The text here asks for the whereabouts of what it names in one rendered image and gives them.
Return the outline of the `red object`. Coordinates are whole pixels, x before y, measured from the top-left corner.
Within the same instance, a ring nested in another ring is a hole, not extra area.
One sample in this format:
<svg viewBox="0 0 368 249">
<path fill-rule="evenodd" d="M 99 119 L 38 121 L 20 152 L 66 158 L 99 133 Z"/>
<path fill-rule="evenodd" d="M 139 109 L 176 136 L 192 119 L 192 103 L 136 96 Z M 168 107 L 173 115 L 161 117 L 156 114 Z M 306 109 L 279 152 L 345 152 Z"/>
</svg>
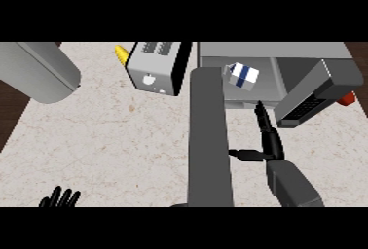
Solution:
<svg viewBox="0 0 368 249">
<path fill-rule="evenodd" d="M 340 100 L 338 100 L 338 104 L 341 106 L 347 106 L 354 102 L 354 93 L 350 92 Z"/>
</svg>

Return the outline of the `grey microwave door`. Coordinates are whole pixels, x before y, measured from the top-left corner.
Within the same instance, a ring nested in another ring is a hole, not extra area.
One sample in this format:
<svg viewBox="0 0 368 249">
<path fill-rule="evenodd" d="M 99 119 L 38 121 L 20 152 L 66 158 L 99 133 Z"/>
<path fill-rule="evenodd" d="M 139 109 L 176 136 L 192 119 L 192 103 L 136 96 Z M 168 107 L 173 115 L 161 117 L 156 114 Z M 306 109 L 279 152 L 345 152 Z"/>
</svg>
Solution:
<svg viewBox="0 0 368 249">
<path fill-rule="evenodd" d="M 221 69 L 198 67 L 189 75 L 189 207 L 233 207 Z"/>
</svg>

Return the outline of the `silver toaster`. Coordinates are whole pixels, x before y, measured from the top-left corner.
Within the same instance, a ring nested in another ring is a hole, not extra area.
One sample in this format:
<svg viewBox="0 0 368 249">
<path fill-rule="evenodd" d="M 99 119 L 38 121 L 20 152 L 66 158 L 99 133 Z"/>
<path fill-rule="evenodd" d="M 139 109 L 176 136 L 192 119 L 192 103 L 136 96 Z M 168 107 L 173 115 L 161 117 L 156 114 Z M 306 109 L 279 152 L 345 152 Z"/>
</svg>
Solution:
<svg viewBox="0 0 368 249">
<path fill-rule="evenodd" d="M 180 94 L 190 48 L 190 42 L 134 43 L 125 69 L 139 90 Z"/>
</svg>

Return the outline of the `grey microwave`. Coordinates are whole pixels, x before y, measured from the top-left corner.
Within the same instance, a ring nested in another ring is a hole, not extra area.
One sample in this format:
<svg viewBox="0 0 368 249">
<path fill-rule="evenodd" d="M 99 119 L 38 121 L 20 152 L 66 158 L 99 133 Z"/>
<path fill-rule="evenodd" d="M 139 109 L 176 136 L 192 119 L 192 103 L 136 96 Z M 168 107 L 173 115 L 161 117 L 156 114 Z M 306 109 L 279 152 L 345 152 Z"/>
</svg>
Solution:
<svg viewBox="0 0 368 249">
<path fill-rule="evenodd" d="M 294 128 L 363 85 L 341 42 L 199 42 L 196 65 L 241 63 L 258 70 L 252 89 L 223 84 L 229 109 L 263 104 L 279 128 Z"/>
</svg>

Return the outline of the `white blue milk carton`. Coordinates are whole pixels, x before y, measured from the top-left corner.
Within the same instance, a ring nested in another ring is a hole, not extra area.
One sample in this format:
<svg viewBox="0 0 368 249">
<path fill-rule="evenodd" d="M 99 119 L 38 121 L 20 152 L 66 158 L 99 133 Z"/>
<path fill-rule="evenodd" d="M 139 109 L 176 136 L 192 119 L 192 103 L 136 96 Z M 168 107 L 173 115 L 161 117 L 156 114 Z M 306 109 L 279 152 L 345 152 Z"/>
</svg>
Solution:
<svg viewBox="0 0 368 249">
<path fill-rule="evenodd" d="M 224 80 L 235 87 L 251 91 L 258 77 L 260 71 L 252 67 L 233 63 L 224 66 Z"/>
</svg>

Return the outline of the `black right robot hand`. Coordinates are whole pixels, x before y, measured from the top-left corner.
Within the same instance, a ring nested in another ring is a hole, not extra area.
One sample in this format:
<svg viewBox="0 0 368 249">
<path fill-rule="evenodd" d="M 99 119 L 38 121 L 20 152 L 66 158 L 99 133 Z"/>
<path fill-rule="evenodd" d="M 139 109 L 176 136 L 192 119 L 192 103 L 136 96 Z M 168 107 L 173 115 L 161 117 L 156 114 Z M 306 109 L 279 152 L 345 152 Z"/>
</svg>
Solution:
<svg viewBox="0 0 368 249">
<path fill-rule="evenodd" d="M 239 161 L 283 160 L 285 151 L 280 136 L 276 129 L 272 127 L 269 115 L 261 102 L 257 102 L 255 104 L 254 114 L 257 117 L 261 135 L 263 151 L 258 152 L 257 150 L 229 149 L 229 155 L 233 156 Z"/>
</svg>

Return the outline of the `grey cylindrical appliance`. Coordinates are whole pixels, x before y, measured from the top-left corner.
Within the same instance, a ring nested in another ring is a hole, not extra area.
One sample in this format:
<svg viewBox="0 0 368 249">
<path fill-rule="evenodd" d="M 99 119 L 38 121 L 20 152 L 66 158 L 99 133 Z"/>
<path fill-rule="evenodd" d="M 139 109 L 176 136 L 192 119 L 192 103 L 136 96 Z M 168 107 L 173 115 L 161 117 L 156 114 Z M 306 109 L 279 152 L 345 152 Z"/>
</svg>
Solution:
<svg viewBox="0 0 368 249">
<path fill-rule="evenodd" d="M 79 71 L 53 42 L 0 42 L 0 80 L 51 104 L 75 92 Z"/>
</svg>

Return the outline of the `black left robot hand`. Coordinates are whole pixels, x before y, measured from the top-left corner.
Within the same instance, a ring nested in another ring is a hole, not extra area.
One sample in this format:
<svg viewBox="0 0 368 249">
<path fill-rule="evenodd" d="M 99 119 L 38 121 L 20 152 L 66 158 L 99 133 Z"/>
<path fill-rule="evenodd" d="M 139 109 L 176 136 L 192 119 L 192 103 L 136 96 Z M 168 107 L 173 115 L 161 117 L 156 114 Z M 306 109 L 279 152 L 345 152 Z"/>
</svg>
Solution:
<svg viewBox="0 0 368 249">
<path fill-rule="evenodd" d="M 57 186 L 53 189 L 51 195 L 45 196 L 40 203 L 40 207 L 74 207 L 78 202 L 79 191 L 72 192 L 71 189 L 62 190 Z"/>
</svg>

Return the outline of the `yellow banana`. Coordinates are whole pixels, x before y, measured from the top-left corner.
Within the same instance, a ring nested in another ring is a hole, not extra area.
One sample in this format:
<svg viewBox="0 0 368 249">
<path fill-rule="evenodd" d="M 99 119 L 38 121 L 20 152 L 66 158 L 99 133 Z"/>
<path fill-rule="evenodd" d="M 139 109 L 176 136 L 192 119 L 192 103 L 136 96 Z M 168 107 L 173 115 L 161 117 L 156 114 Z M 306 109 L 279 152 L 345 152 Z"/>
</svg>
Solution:
<svg viewBox="0 0 368 249">
<path fill-rule="evenodd" d="M 130 57 L 130 52 L 119 45 L 115 46 L 115 56 L 116 56 L 121 64 L 125 65 L 127 61 L 128 61 L 128 57 Z"/>
</svg>

